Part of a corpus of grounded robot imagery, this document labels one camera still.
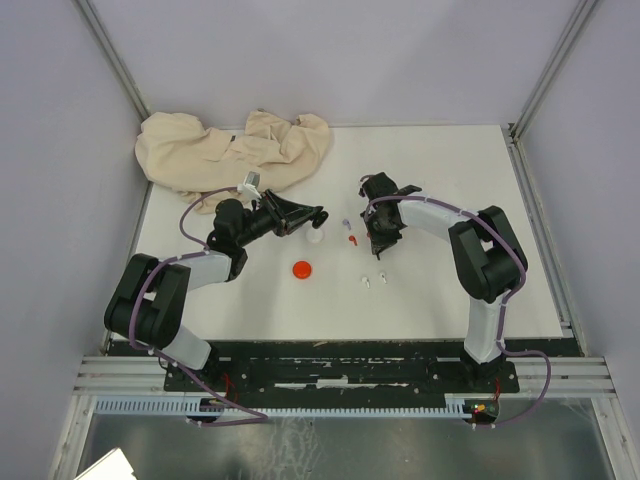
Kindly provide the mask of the white paper sheet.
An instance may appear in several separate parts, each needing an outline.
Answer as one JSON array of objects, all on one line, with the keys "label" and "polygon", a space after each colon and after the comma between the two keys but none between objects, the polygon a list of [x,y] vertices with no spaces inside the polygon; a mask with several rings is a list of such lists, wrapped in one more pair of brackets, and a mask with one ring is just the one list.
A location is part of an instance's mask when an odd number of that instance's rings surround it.
[{"label": "white paper sheet", "polygon": [[123,451],[114,448],[75,477],[75,480],[136,480]]}]

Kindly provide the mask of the black earbud charging case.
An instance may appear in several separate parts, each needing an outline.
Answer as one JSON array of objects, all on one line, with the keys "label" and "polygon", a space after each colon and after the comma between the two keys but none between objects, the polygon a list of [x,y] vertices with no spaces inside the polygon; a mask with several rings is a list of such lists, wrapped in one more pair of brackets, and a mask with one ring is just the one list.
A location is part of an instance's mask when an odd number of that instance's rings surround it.
[{"label": "black earbud charging case", "polygon": [[313,218],[313,220],[311,222],[312,228],[315,229],[315,230],[320,229],[323,226],[323,224],[327,221],[328,217],[329,217],[329,213],[327,211],[322,210],[322,211],[318,212],[314,216],[314,218]]}]

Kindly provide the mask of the right aluminium frame post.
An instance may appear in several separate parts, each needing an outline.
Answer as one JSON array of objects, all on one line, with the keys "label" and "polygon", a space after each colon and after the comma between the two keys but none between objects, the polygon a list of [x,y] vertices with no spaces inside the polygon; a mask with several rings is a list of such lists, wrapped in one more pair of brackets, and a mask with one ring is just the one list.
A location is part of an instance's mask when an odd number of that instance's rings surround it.
[{"label": "right aluminium frame post", "polygon": [[578,45],[602,1],[580,0],[567,20],[542,73],[528,96],[515,123],[510,125],[509,136],[513,143],[520,141],[550,93],[555,81]]}]

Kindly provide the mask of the left aluminium frame post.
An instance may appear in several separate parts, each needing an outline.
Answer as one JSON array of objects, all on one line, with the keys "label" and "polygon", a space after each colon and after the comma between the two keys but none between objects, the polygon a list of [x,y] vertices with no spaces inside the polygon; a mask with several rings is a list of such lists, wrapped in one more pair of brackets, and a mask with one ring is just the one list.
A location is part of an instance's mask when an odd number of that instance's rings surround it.
[{"label": "left aluminium frame post", "polygon": [[150,110],[126,63],[119,54],[103,20],[100,18],[96,6],[89,0],[73,0],[72,3],[100,49],[137,117],[140,121],[146,120],[150,116]]}]

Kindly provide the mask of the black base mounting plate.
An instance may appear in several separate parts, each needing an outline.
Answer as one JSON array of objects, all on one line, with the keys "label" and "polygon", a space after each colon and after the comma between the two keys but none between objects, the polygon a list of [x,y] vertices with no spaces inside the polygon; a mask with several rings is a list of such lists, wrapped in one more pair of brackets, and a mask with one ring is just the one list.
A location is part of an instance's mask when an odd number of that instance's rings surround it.
[{"label": "black base mounting plate", "polygon": [[225,341],[198,381],[172,367],[168,391],[205,384],[243,406],[329,408],[441,406],[447,394],[519,392],[515,366],[473,387],[458,371],[459,341]]}]

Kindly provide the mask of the red earbud charging case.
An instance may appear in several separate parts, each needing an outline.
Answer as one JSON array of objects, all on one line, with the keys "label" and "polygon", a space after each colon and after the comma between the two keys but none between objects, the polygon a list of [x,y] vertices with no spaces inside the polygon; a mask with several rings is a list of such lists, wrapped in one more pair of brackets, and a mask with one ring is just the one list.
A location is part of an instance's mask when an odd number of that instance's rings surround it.
[{"label": "red earbud charging case", "polygon": [[292,274],[295,278],[300,280],[308,279],[313,273],[312,265],[304,260],[300,260],[294,263],[292,267]]}]

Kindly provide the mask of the beige crumpled cloth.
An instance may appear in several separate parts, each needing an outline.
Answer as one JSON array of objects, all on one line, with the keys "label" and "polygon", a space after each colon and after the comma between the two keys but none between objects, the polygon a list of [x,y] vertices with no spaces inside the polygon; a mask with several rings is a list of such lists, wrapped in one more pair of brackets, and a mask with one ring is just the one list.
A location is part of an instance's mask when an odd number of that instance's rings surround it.
[{"label": "beige crumpled cloth", "polygon": [[151,115],[141,125],[134,152],[147,179],[191,204],[202,194],[236,187],[250,172],[259,189],[283,191],[314,174],[332,139],[327,122],[302,114],[291,123],[252,111],[244,132],[206,128],[183,113]]}]

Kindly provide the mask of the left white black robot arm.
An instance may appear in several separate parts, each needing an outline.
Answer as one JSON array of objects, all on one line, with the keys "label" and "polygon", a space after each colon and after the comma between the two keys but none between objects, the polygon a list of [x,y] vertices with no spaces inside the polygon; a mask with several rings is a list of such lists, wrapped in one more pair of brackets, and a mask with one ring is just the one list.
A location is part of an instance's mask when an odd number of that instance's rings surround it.
[{"label": "left white black robot arm", "polygon": [[246,208],[237,199],[221,201],[213,230],[201,251],[160,260],[138,253],[131,257],[104,314],[105,327],[178,366],[198,389],[209,390],[221,378],[211,344],[182,325],[190,291],[235,280],[248,255],[246,246],[272,233],[288,236],[309,223],[320,228],[328,219],[322,206],[298,204],[271,190]]}]

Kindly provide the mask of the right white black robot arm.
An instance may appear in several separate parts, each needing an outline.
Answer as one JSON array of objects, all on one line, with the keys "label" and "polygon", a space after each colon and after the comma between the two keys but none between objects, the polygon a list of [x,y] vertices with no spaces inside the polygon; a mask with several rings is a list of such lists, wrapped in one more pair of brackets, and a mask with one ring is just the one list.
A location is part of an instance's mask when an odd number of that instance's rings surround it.
[{"label": "right white black robot arm", "polygon": [[497,206],[465,210],[414,185],[398,188],[384,172],[363,176],[359,195],[368,200],[361,217],[375,257],[395,246],[408,227],[450,245],[457,279],[469,296],[459,379],[469,390],[483,390],[504,371],[506,306],[526,282],[528,269],[505,212]]}]

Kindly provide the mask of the aluminium frame post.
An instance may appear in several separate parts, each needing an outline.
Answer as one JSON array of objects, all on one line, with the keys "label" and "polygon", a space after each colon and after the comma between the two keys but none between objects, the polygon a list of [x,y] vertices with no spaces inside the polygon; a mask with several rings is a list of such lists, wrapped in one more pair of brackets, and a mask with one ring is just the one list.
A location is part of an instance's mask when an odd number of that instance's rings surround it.
[{"label": "aluminium frame post", "polygon": [[528,96],[515,123],[510,125],[509,136],[513,143],[520,141],[550,93],[555,81],[578,45],[602,1],[580,0],[567,20],[542,73]]},{"label": "aluminium frame post", "polygon": [[73,0],[72,3],[100,49],[137,117],[140,121],[146,120],[150,116],[150,110],[126,63],[119,54],[103,20],[100,18],[96,6],[89,0]]}]

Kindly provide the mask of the white earbud charging case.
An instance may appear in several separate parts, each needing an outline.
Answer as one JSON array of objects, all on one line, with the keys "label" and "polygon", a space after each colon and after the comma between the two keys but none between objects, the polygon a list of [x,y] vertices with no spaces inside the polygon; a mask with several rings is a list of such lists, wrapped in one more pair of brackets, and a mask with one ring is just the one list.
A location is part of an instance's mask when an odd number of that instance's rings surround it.
[{"label": "white earbud charging case", "polygon": [[307,239],[307,241],[311,244],[319,244],[320,242],[322,242],[324,240],[324,231],[320,228],[316,229],[313,227],[310,227],[306,233],[305,233],[305,237]]}]

